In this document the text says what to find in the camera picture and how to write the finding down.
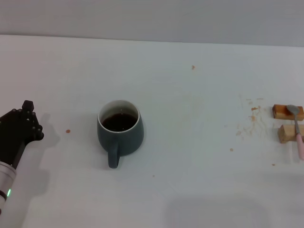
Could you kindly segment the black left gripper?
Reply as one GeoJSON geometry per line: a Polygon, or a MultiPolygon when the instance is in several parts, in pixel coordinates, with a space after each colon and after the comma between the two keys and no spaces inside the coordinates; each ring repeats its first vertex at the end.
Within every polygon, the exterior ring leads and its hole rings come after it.
{"type": "Polygon", "coordinates": [[[39,124],[34,104],[25,100],[22,108],[12,109],[0,118],[0,161],[16,169],[25,148],[25,126],[30,126],[28,142],[43,139],[43,127],[39,124]]]}

